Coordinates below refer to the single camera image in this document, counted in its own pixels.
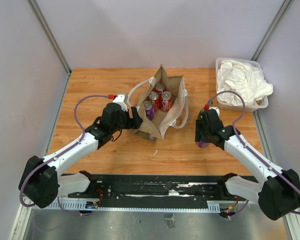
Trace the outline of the purple soda can front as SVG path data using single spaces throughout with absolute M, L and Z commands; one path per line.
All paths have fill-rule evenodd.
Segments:
M 203 149 L 203 148 L 208 147 L 209 143 L 208 143 L 208 142 L 205 142 L 205 141 L 203 141 L 203 140 L 200 140 L 200 141 L 197 141 L 197 142 L 196 142 L 196 145 L 197 145 L 199 148 Z

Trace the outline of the red cola can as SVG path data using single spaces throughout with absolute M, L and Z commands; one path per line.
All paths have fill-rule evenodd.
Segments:
M 166 86 L 162 82 L 159 82 L 154 86 L 154 91 L 160 95 L 166 91 Z
M 154 111 L 157 112 L 160 109 L 160 95 L 156 91 L 151 91 L 148 95 L 149 101 L 152 103 Z
M 172 94 L 169 91 L 164 91 L 160 95 L 160 109 L 163 112 L 168 112 L 172 107 Z

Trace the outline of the red cola can back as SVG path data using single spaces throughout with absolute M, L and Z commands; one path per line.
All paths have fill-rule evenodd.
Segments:
M 154 91 L 160 95 L 166 91 L 166 86 L 162 82 L 159 82 L 154 86 Z

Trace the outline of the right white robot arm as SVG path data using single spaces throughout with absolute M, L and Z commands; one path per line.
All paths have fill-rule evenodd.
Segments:
M 258 204 L 271 220 L 277 220 L 300 207 L 300 178 L 284 170 L 257 151 L 232 125 L 224 126 L 216 107 L 202 109 L 195 122 L 195 141 L 213 144 L 239 160 L 256 181 L 228 173 L 217 182 L 216 193 L 222 200 L 242 197 Z

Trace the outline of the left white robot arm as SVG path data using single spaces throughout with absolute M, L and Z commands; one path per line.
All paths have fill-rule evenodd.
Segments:
M 28 197 L 31 206 L 43 209 L 56 198 L 72 193 L 93 197 L 97 185 L 88 172 L 72 175 L 64 175 L 64 172 L 83 157 L 114 142 L 116 132 L 138 129 L 142 122 L 137 107 L 128 110 L 125 103 L 108 103 L 102 115 L 73 142 L 50 155 L 42 158 L 34 155 L 27 161 L 18 186 L 20 203 L 26 206 L 23 197 Z

